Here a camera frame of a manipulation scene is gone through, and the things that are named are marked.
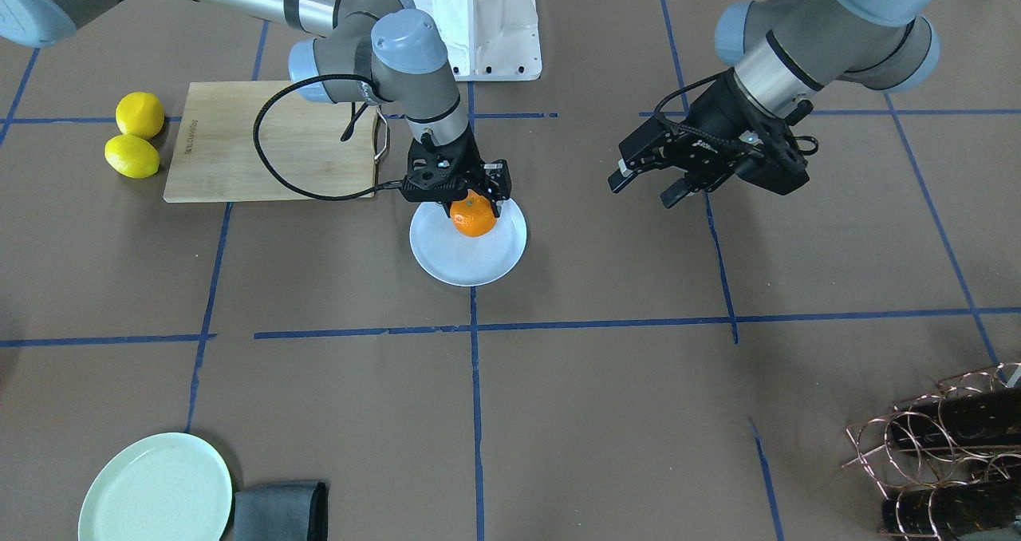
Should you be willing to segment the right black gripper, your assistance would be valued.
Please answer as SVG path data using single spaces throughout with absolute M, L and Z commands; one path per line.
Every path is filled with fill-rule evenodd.
M 452 203 L 475 192 L 488 200 L 499 219 L 512 188 L 507 161 L 483 163 L 473 128 L 467 126 L 448 144 L 441 144 L 430 128 L 424 130 L 408 150 L 408 173 L 399 192 L 411 203 L 437 203 L 448 219 Z

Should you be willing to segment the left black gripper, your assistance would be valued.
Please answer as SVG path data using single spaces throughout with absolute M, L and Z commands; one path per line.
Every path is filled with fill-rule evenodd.
M 655 116 L 619 143 L 621 158 L 609 175 L 610 192 L 620 193 L 639 174 L 679 168 L 684 176 L 660 193 L 664 209 L 672 209 L 693 193 L 713 192 L 737 176 L 747 184 L 788 195 L 810 180 L 807 157 L 819 142 L 795 135 L 791 128 L 813 112 L 812 102 L 798 100 L 785 118 L 759 109 L 741 89 L 733 69 L 700 81 L 708 89 L 690 105 L 684 120 Z

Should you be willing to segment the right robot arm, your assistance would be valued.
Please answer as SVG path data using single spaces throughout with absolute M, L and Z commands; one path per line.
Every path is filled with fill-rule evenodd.
M 2 36 L 33 48 L 76 35 L 127 0 L 2 0 Z M 510 198 L 505 160 L 480 156 L 447 47 L 414 0 L 189 0 L 302 30 L 289 57 L 291 93 L 308 101 L 400 105 L 412 131 L 404 178 L 388 182 L 412 203 L 441 203 L 448 216 L 480 203 L 499 217 Z

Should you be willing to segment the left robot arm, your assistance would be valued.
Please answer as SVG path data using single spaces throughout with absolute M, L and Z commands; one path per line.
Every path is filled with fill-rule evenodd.
M 763 0 L 731 4 L 715 28 L 722 72 L 696 82 L 700 95 L 684 120 L 664 105 L 620 143 L 612 192 L 638 175 L 677 168 L 683 175 L 661 192 L 668 209 L 737 176 L 788 195 L 809 181 L 807 157 L 792 133 L 813 112 L 812 98 L 845 81 L 876 93 L 903 93 L 940 62 L 931 0 Z

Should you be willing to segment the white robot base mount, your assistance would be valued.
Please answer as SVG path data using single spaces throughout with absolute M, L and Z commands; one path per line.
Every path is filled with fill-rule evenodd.
M 414 2 L 437 22 L 457 81 L 536 81 L 542 75 L 537 0 Z

